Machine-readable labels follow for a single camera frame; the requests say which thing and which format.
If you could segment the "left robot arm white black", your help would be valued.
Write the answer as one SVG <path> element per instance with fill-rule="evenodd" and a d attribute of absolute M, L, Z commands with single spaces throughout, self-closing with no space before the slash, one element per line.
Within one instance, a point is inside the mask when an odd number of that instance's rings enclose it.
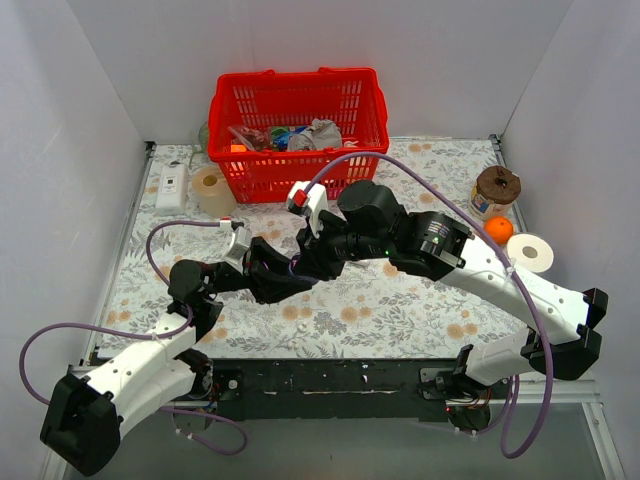
<path fill-rule="evenodd" d="M 169 276 L 172 302 L 156 327 L 86 375 L 69 373 L 56 383 L 41 441 L 81 474 L 98 473 L 147 416 L 175 398 L 200 400 L 211 392 L 212 363 L 194 346 L 222 311 L 216 294 L 247 289 L 271 304 L 312 285 L 261 237 L 234 263 L 177 262 Z"/>

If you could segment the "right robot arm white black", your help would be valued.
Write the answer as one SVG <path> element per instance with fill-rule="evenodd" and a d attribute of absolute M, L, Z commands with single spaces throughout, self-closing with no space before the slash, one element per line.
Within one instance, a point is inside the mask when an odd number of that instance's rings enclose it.
<path fill-rule="evenodd" d="M 341 213 L 334 215 L 322 185 L 292 187 L 287 207 L 307 220 L 296 237 L 295 274 L 334 280 L 346 262 L 385 258 L 401 272 L 464 290 L 525 324 L 497 341 L 463 347 L 454 367 L 424 379 L 432 397 L 476 397 L 528 372 L 577 380 L 599 359 L 595 327 L 606 314 L 605 292 L 567 290 L 506 267 L 464 224 L 435 211 L 408 212 L 388 187 L 370 180 L 345 188 L 337 206 Z"/>

